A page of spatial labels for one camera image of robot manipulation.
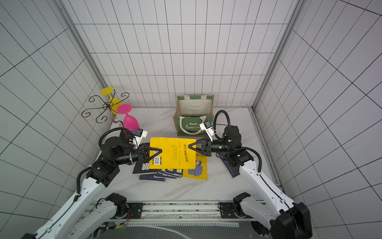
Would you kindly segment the yellow book purple picture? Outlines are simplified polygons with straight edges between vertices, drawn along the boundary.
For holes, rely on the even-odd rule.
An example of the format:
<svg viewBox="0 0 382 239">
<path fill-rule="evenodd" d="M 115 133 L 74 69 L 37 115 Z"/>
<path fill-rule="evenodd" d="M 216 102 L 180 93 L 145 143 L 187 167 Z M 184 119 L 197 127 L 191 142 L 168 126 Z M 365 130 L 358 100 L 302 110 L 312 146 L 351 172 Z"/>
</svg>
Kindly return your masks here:
<svg viewBox="0 0 382 239">
<path fill-rule="evenodd" d="M 197 153 L 195 169 L 184 169 L 183 177 L 207 181 L 208 179 L 207 157 Z"/>
</svg>

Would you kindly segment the yellow book plain cover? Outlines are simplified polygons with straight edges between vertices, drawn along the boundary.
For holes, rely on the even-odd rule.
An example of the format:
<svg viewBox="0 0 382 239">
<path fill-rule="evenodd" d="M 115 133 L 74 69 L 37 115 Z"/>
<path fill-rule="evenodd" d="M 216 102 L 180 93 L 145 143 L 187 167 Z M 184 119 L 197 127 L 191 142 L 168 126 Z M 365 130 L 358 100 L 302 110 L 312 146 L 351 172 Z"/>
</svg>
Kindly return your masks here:
<svg viewBox="0 0 382 239">
<path fill-rule="evenodd" d="M 189 148 L 196 139 L 153 137 L 150 147 L 162 152 L 149 162 L 149 169 L 195 169 L 196 152 Z"/>
</svg>

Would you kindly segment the green jute canvas bag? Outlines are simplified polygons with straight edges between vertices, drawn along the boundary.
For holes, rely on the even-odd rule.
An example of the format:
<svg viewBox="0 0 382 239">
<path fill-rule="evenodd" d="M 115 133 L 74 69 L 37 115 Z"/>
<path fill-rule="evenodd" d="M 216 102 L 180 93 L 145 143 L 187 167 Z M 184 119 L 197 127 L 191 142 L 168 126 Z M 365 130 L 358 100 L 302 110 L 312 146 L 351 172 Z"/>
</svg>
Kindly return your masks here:
<svg viewBox="0 0 382 239">
<path fill-rule="evenodd" d="M 205 121 L 213 121 L 213 95 L 177 96 L 177 109 L 173 116 L 178 136 L 207 136 L 200 128 Z"/>
</svg>

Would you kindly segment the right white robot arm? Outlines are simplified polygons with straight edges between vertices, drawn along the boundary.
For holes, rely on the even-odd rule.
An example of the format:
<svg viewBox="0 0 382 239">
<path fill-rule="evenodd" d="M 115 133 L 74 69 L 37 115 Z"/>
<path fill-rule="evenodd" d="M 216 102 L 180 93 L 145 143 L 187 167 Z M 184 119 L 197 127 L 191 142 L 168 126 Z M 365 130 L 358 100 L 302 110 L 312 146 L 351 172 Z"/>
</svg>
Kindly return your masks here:
<svg viewBox="0 0 382 239">
<path fill-rule="evenodd" d="M 225 153 L 228 163 L 238 169 L 264 201 L 264 204 L 259 203 L 246 192 L 237 195 L 233 199 L 237 217 L 255 219 L 274 239 L 310 239 L 313 236 L 309 209 L 292 200 L 262 172 L 260 154 L 242 146 L 238 127 L 228 125 L 223 136 L 216 139 L 213 138 L 215 128 L 210 122 L 201 123 L 200 127 L 208 138 L 189 144 L 189 149 L 204 156 Z"/>
</svg>

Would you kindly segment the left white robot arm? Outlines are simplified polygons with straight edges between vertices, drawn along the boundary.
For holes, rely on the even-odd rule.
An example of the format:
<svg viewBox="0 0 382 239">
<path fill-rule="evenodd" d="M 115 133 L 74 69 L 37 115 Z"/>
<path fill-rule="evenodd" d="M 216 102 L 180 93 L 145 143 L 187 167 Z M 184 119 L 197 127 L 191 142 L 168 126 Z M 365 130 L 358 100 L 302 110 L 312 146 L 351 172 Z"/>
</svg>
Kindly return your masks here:
<svg viewBox="0 0 382 239">
<path fill-rule="evenodd" d="M 85 239 L 105 221 L 113 217 L 124 219 L 131 215 L 127 199 L 112 193 L 93 212 L 84 219 L 80 218 L 120 172 L 120 165 L 149 162 L 160 155 L 162 149 L 152 148 L 148 143 L 138 145 L 135 136 L 121 139 L 118 136 L 106 138 L 102 135 L 98 146 L 100 156 L 96 162 L 77 176 L 76 193 L 37 232 L 24 234 L 24 239 Z"/>
</svg>

